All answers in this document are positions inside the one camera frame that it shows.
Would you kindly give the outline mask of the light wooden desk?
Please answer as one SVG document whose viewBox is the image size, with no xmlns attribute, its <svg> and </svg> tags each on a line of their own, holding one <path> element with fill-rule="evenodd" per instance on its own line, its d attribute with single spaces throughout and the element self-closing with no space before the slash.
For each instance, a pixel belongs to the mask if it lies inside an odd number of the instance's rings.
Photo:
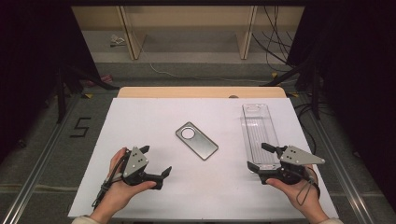
<svg viewBox="0 0 396 224">
<path fill-rule="evenodd" d="M 252 33 L 275 27 L 296 31 L 302 7 L 73 7 L 82 30 L 122 30 L 130 58 L 136 60 L 150 31 L 231 31 L 240 58 L 248 57 Z"/>
</svg>

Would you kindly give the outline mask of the black curtain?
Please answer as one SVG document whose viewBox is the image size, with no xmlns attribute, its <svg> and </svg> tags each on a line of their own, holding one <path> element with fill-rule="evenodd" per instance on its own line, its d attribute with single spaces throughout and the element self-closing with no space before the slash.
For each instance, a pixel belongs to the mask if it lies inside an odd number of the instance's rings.
<svg viewBox="0 0 396 224">
<path fill-rule="evenodd" d="M 72 7 L 52 0 L 0 0 L 0 162 L 26 135 L 57 74 L 79 89 L 99 73 Z"/>
<path fill-rule="evenodd" d="M 304 0 L 290 62 L 325 31 L 324 92 L 396 212 L 396 0 Z"/>
</svg>

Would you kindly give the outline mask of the white table mat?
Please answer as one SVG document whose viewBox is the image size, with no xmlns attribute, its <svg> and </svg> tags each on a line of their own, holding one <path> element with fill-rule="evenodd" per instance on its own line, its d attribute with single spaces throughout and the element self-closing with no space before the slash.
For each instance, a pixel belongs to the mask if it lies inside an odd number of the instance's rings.
<svg viewBox="0 0 396 224">
<path fill-rule="evenodd" d="M 171 171 L 160 190 L 134 196 L 117 216 L 152 221 L 278 221 L 301 214 L 278 189 L 247 166 L 241 125 L 248 99 L 116 98 L 92 153 L 70 217 L 89 214 L 111 157 L 122 147 L 147 146 L 149 174 Z M 186 122 L 218 145 L 207 160 L 176 135 Z"/>
</svg>

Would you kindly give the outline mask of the aluminium floor rail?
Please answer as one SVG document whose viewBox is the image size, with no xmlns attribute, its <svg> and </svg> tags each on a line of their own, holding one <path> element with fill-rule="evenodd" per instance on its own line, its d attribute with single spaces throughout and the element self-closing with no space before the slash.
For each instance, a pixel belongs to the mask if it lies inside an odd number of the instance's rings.
<svg viewBox="0 0 396 224">
<path fill-rule="evenodd" d="M 314 126 L 318 132 L 321 141 L 324 144 L 325 151 L 328 154 L 328 162 L 332 165 L 332 169 L 337 176 L 337 179 L 349 201 L 351 208 L 360 224 L 374 224 L 374 220 L 368 211 L 367 205 L 358 192 L 357 187 L 353 184 L 352 179 L 347 173 L 347 169 L 342 163 L 339 155 L 336 152 L 335 146 L 331 142 L 330 136 L 326 133 L 323 124 L 317 120 L 315 115 L 310 112 Z"/>
<path fill-rule="evenodd" d="M 38 157 L 33 170 L 29 173 L 27 180 L 20 187 L 17 197 L 9 207 L 8 211 L 6 212 L 5 218 L 0 222 L 0 224 L 18 224 L 18 221 L 21 218 L 23 211 L 25 210 L 27 204 L 32 197 L 35 186 L 38 183 L 40 177 L 42 176 L 51 158 L 51 155 L 53 154 L 55 145 L 60 138 L 61 132 L 64 129 L 64 126 L 72 111 L 78 103 L 78 99 L 79 96 L 76 94 L 71 96 L 69 103 L 66 105 L 66 112 L 63 118 L 54 126 L 49 140 L 47 141 L 44 149 Z"/>
</svg>

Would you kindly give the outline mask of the grey phone case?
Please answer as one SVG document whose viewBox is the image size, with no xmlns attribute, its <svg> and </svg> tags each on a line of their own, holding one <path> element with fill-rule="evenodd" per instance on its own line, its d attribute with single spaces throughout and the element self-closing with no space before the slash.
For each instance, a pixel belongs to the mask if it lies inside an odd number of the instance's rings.
<svg viewBox="0 0 396 224">
<path fill-rule="evenodd" d="M 176 136 L 203 161 L 219 149 L 214 141 L 190 121 L 176 130 Z"/>
</svg>

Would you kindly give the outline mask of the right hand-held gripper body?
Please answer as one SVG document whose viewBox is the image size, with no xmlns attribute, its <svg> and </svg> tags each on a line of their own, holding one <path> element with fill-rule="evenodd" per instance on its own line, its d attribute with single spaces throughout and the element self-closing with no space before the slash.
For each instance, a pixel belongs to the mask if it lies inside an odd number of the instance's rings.
<svg viewBox="0 0 396 224">
<path fill-rule="evenodd" d="M 264 185 L 269 178 L 278 179 L 287 185 L 297 184 L 302 179 L 308 180 L 309 174 L 305 170 L 306 165 L 325 162 L 324 159 L 295 146 L 276 147 L 275 154 L 280 161 L 280 167 L 274 171 L 260 170 L 258 172 Z"/>
</svg>

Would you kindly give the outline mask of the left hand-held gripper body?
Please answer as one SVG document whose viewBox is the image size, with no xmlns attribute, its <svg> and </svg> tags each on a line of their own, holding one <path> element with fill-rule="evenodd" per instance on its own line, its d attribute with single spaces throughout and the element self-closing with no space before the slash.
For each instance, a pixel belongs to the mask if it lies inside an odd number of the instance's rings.
<svg viewBox="0 0 396 224">
<path fill-rule="evenodd" d="M 137 186 L 143 182 L 152 181 L 156 183 L 152 189 L 160 190 L 163 187 L 157 185 L 160 180 L 160 175 L 151 175 L 145 172 L 149 164 L 149 160 L 146 158 L 145 154 L 143 154 L 138 147 L 127 150 L 125 154 L 126 159 L 120 169 L 121 179 L 129 186 Z"/>
</svg>

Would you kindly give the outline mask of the person's right hand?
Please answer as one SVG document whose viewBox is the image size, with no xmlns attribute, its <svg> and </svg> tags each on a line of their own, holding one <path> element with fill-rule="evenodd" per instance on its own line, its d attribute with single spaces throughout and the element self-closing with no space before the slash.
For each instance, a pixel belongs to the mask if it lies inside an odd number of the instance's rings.
<svg viewBox="0 0 396 224">
<path fill-rule="evenodd" d="M 306 218 L 308 213 L 319 210 L 323 211 L 323 209 L 319 202 L 318 190 L 314 186 L 318 182 L 318 177 L 311 165 L 307 165 L 305 170 L 309 174 L 309 181 L 302 179 L 297 184 L 287 185 L 278 179 L 269 178 L 266 180 L 266 183 L 281 190 L 287 196 L 292 206 Z"/>
</svg>

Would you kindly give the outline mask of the person's left hand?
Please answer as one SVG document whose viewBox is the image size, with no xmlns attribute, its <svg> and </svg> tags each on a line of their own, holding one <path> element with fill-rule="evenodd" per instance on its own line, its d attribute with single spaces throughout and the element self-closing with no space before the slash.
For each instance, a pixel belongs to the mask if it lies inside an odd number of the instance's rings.
<svg viewBox="0 0 396 224">
<path fill-rule="evenodd" d="M 123 209 L 136 194 L 151 189 L 155 185 L 156 183 L 152 181 L 143 182 L 137 186 L 129 186 L 122 181 L 114 182 L 97 207 L 109 207 L 110 209 L 114 209 L 117 213 Z"/>
</svg>

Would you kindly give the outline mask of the clear plastic tray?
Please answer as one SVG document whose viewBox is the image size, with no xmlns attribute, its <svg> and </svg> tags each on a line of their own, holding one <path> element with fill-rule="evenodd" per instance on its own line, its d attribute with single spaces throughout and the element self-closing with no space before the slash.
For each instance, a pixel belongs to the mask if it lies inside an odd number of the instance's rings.
<svg viewBox="0 0 396 224">
<path fill-rule="evenodd" d="M 280 167 L 275 152 L 262 149 L 262 143 L 278 147 L 279 143 L 272 118 L 266 104 L 242 105 L 241 127 L 244 135 L 247 160 L 264 171 Z"/>
</svg>

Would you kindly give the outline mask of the pink cloth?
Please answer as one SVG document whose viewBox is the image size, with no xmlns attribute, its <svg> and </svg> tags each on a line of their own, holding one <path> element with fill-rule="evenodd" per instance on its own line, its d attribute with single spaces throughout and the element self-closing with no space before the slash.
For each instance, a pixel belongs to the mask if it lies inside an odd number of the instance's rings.
<svg viewBox="0 0 396 224">
<path fill-rule="evenodd" d="M 93 77 L 84 81 L 87 87 L 100 86 L 103 88 L 109 88 L 113 82 L 113 77 L 111 75 L 103 75 L 99 77 Z"/>
</svg>

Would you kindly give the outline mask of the crumpled white paper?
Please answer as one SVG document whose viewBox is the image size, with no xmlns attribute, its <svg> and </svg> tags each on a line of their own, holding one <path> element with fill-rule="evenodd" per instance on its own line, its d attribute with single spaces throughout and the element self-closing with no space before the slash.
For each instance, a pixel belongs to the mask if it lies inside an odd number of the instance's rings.
<svg viewBox="0 0 396 224">
<path fill-rule="evenodd" d="M 110 37 L 110 47 L 111 48 L 125 46 L 125 45 L 126 45 L 126 42 L 123 38 L 121 38 L 117 35 L 112 35 Z"/>
</svg>

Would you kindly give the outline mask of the black tripod stand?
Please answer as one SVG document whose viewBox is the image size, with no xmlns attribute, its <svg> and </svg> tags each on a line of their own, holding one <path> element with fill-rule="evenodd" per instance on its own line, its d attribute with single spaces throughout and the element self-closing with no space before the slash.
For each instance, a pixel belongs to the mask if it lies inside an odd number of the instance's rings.
<svg viewBox="0 0 396 224">
<path fill-rule="evenodd" d="M 64 87 L 67 87 L 72 93 L 82 93 L 83 86 L 80 83 L 81 79 L 91 81 L 96 86 L 99 86 L 105 90 L 113 91 L 119 89 L 119 87 L 105 83 L 98 74 L 91 75 L 75 66 L 62 65 L 56 74 L 58 123 L 63 121 L 67 111 Z"/>
<path fill-rule="evenodd" d="M 316 119 L 320 119 L 318 112 L 318 99 L 319 99 L 319 70 L 318 66 L 311 62 L 310 60 L 306 60 L 300 65 L 292 68 L 285 74 L 280 77 L 275 78 L 269 83 L 263 84 L 264 87 L 275 87 L 281 82 L 293 77 L 294 75 L 298 75 L 296 83 L 294 87 L 297 91 L 311 91 L 311 106 L 313 109 L 313 113 Z"/>
</svg>

